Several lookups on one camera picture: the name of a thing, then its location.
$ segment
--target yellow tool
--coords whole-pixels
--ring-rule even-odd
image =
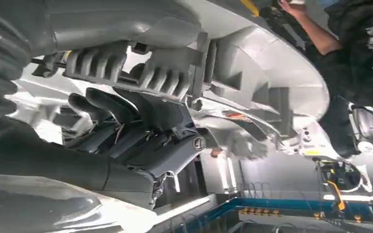
[[[248,9],[250,10],[252,13],[253,13],[253,16],[254,17],[258,17],[259,16],[259,10],[258,8],[254,5],[254,3],[252,2],[252,0],[241,0],[241,3]]]
[[[338,186],[332,181],[327,181],[327,183],[331,189],[331,192],[334,194],[335,204],[337,205],[338,210],[345,210],[345,203],[341,198],[341,192],[339,191]]]

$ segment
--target black hose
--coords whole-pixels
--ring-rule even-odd
[[[200,31],[192,13],[167,0],[0,0],[0,174],[43,176],[90,190],[108,186],[109,191],[126,182],[123,174],[146,180],[106,158],[43,142],[27,124],[5,116],[17,106],[4,96],[16,93],[11,81],[35,56],[118,40],[184,47]]]

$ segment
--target metal rod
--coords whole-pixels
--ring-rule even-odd
[[[41,59],[32,58],[31,62],[35,63],[35,64],[38,64],[38,65],[46,65],[45,61],[41,60]],[[65,68],[67,68],[67,65],[65,63],[54,62],[53,67],[65,69]]]

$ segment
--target person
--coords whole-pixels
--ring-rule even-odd
[[[305,5],[278,1],[321,54],[314,64],[330,94],[373,106],[373,0],[320,0],[329,15],[328,27],[338,38],[315,23]]]

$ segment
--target gray machinery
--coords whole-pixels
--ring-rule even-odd
[[[257,21],[205,0],[0,0],[0,174],[151,209],[203,150],[289,152],[328,91]],[[29,126],[42,122],[62,126],[63,145]]]

